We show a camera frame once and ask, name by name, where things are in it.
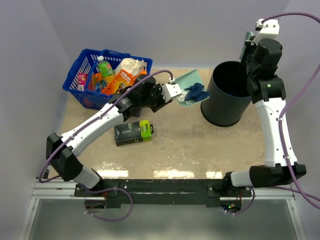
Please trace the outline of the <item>teal hand brush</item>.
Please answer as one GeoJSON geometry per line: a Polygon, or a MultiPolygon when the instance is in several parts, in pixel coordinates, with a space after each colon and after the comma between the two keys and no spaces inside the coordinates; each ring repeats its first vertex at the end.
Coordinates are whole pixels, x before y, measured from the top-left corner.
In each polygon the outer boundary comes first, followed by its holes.
{"type": "Polygon", "coordinates": [[[243,44],[243,47],[242,47],[242,50],[241,50],[241,54],[240,54],[240,57],[239,57],[239,60],[241,61],[245,55],[245,52],[246,52],[246,48],[247,48],[247,45],[251,43],[252,39],[255,37],[254,33],[252,31],[247,31],[245,33],[245,37],[244,37],[244,44],[243,44]]]}

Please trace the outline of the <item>white paper scrap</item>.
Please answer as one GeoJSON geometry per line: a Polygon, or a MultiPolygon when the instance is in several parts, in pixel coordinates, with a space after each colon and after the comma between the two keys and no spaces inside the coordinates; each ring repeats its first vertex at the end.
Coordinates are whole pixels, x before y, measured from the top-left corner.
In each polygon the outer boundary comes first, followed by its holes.
{"type": "Polygon", "coordinates": [[[189,91],[184,89],[182,89],[181,91],[182,91],[182,94],[177,98],[178,102],[182,105],[187,105],[187,106],[190,105],[190,102],[186,100],[186,97],[189,91]]]}

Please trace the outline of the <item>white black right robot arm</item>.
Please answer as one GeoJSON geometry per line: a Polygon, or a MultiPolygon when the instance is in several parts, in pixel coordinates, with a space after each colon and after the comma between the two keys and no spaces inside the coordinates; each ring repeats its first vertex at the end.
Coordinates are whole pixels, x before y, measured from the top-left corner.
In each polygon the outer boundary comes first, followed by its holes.
{"type": "Polygon", "coordinates": [[[246,88],[261,121],[265,160],[263,165],[251,166],[249,170],[226,173],[216,190],[227,196],[233,197],[246,187],[289,185],[307,173],[306,166],[298,163],[292,146],[284,146],[291,140],[284,113],[285,84],[276,75],[282,50],[282,45],[271,38],[255,43],[251,37],[244,43],[240,66],[245,68],[246,88]]]}

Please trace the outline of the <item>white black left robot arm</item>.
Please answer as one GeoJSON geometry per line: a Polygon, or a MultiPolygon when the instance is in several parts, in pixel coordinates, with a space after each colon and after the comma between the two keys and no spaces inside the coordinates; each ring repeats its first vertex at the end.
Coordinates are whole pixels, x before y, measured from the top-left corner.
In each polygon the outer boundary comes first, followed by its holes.
{"type": "Polygon", "coordinates": [[[48,136],[46,163],[65,182],[73,180],[92,196],[99,196],[105,187],[103,178],[85,167],[78,157],[102,134],[135,116],[142,108],[157,112],[181,93],[173,79],[157,84],[152,74],[139,77],[133,86],[114,95],[99,112],[79,126],[60,136],[55,133],[48,136]]]}

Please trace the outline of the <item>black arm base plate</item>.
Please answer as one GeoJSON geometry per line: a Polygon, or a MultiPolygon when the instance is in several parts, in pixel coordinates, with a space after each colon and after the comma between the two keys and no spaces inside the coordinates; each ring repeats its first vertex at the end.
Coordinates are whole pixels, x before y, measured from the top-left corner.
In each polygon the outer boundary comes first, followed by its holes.
{"type": "Polygon", "coordinates": [[[129,205],[129,193],[135,205],[205,205],[208,208],[221,206],[220,198],[251,197],[244,187],[223,188],[222,179],[105,179],[102,189],[107,193],[89,193],[77,184],[74,195],[87,200],[102,200],[108,209],[129,205]]]}

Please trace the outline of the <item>dark blue paper scrap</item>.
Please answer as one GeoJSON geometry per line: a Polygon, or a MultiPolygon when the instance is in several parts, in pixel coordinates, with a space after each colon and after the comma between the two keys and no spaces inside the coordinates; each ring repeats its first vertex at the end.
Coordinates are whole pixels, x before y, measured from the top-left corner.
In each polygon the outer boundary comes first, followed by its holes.
{"type": "Polygon", "coordinates": [[[184,90],[187,91],[185,101],[199,102],[210,96],[210,93],[204,90],[204,85],[198,82],[184,90]]]}

